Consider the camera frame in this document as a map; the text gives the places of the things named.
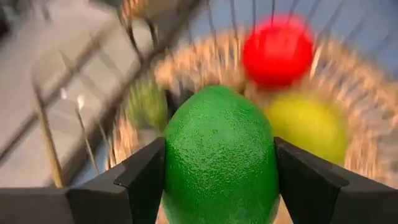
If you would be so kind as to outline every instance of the green fruit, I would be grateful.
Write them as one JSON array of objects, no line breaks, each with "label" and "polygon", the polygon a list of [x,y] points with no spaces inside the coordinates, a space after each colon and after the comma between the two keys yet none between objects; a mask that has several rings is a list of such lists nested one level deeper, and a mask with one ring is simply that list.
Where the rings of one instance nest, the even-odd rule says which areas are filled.
[{"label": "green fruit", "polygon": [[159,131],[167,122],[165,95],[149,78],[141,78],[133,84],[125,111],[133,123],[146,123]]},{"label": "green fruit", "polygon": [[165,129],[163,202],[173,224],[271,223],[279,202],[271,129],[224,86],[193,95]]}]

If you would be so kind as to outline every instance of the red fruit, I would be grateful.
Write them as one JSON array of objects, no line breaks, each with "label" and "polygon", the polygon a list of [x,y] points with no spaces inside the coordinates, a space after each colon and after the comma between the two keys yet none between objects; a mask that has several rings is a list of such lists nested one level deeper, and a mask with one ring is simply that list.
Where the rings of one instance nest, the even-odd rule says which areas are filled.
[{"label": "red fruit", "polygon": [[267,90],[301,79],[311,66],[313,39],[298,17],[274,16],[245,41],[243,66],[249,78]]}]

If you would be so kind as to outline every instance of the gray floor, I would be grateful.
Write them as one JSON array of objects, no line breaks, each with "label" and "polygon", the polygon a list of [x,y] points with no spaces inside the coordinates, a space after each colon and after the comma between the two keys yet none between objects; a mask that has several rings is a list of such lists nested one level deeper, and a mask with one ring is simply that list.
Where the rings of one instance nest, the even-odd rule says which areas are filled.
[{"label": "gray floor", "polygon": [[[109,25],[112,28],[100,53],[90,59],[65,89],[67,99],[58,100],[47,110],[63,167],[74,155],[73,149],[81,136],[74,113],[77,98],[85,99],[81,111],[84,124],[93,124],[94,117],[103,111],[111,93],[131,74],[128,71],[137,67],[138,61],[113,11],[89,6],[85,1],[66,0],[52,1],[49,9],[51,22],[44,21],[38,12],[3,43],[0,51],[0,91],[5,96],[0,99],[3,105],[0,124],[4,127],[0,144],[4,144],[34,109],[30,87],[32,74],[39,77],[46,94],[67,71],[60,52],[73,65],[76,56],[99,30]],[[134,32],[139,47],[147,52],[152,47],[147,27],[136,22]],[[118,72],[106,66],[102,60],[104,55],[114,61]],[[51,169],[38,125],[6,157],[0,167],[0,177],[0,187],[40,187],[51,181]]]}]

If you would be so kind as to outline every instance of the basket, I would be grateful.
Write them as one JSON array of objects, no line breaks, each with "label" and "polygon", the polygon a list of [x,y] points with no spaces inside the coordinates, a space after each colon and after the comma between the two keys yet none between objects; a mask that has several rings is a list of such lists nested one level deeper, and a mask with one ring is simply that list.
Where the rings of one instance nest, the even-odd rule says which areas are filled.
[{"label": "basket", "polygon": [[[209,85],[226,85],[250,99],[261,108],[266,107],[275,95],[270,95],[248,80],[241,66],[241,48],[252,25],[239,25],[235,6],[238,0],[203,1],[202,14],[208,19],[210,34],[194,39],[192,23],[185,24],[185,35],[188,41],[169,51],[166,57],[157,62],[151,74],[156,84],[163,89],[178,94],[178,84],[192,91],[199,91]],[[277,13],[280,1],[269,1],[269,14]],[[216,29],[216,19],[211,12],[212,4],[229,5],[230,27]],[[293,1],[289,6],[290,14],[295,12],[302,1]],[[310,4],[308,23],[320,10],[324,1]],[[253,20],[256,24],[256,1],[253,6]],[[350,144],[346,153],[344,167],[355,173],[376,180],[391,187],[398,187],[395,147],[398,107],[396,84],[388,78],[387,72],[377,64],[375,58],[388,45],[391,33],[377,42],[368,54],[362,53],[359,47],[349,40],[361,32],[366,23],[365,16],[345,35],[338,37],[332,34],[334,23],[340,18],[341,11],[347,7],[347,1],[336,3],[335,10],[317,34],[315,58],[306,78],[292,88],[310,91],[340,106],[349,123]],[[140,126],[129,122],[125,109],[116,118],[117,125],[113,142],[115,161],[106,163],[107,168],[123,161],[142,145],[137,133]],[[160,207],[157,223],[167,223]],[[280,204],[275,223],[291,223],[283,203]]]}]

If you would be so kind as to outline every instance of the blue surface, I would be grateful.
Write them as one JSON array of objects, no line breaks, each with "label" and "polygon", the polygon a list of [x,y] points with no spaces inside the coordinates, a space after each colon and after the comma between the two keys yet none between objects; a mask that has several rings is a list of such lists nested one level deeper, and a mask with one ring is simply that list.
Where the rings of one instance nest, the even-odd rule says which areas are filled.
[{"label": "blue surface", "polygon": [[[95,154],[96,163],[98,166],[98,171],[103,173],[105,171],[105,159],[107,155],[107,149],[105,148],[104,144],[101,144],[100,147],[97,149]],[[80,173],[76,176],[75,180],[73,180],[71,186],[77,187],[88,180],[91,180],[95,177],[95,170],[93,165],[90,161],[88,161],[84,168],[80,171]]]},{"label": "blue surface", "polygon": [[[288,12],[294,0],[276,0],[276,13]],[[318,0],[299,0],[295,13],[307,17],[311,6]],[[380,40],[388,33],[393,33],[393,38],[387,45],[375,55],[376,60],[391,73],[391,78],[398,78],[398,1],[396,0],[321,0],[310,24],[312,28],[320,32],[328,23],[338,5],[343,2],[343,8],[331,28],[332,35],[337,37],[347,36],[355,25],[365,18],[365,26],[353,39],[355,44],[363,51],[369,52],[380,44]],[[251,0],[235,0],[235,13],[238,26],[252,27]],[[272,1],[256,1],[256,20],[260,21],[271,15]],[[214,0],[211,2],[211,16],[216,30],[232,27],[230,0]],[[211,34],[207,11],[199,13],[190,24],[190,30],[194,39],[206,37]],[[104,171],[106,150],[102,146],[98,151],[97,164],[101,172]],[[81,184],[95,176],[91,164],[87,164],[81,174],[74,181],[74,185]]]}]

